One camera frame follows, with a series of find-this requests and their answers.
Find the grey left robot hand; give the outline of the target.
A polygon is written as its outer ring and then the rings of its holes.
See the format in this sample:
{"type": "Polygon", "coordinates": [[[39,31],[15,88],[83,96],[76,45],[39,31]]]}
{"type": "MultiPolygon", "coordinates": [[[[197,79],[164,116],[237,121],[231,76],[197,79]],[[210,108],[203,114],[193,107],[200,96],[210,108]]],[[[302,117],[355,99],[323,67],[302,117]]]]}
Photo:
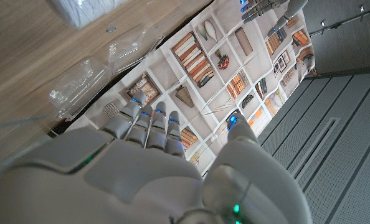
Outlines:
{"type": "Polygon", "coordinates": [[[253,21],[257,17],[263,16],[266,12],[279,8],[282,4],[287,4],[287,10],[280,17],[277,23],[269,30],[267,37],[271,37],[279,31],[292,17],[297,15],[307,4],[308,0],[253,0],[248,1],[240,9],[241,20],[244,24],[253,21]]]}

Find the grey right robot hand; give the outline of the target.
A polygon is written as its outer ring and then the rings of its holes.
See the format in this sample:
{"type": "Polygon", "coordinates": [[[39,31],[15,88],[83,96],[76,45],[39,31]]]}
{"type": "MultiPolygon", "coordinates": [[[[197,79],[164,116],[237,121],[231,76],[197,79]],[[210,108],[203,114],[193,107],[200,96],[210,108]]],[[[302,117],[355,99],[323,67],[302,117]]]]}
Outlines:
{"type": "Polygon", "coordinates": [[[99,129],[64,133],[0,169],[0,223],[311,223],[306,197],[246,119],[206,175],[179,115],[142,91],[99,129]]]}

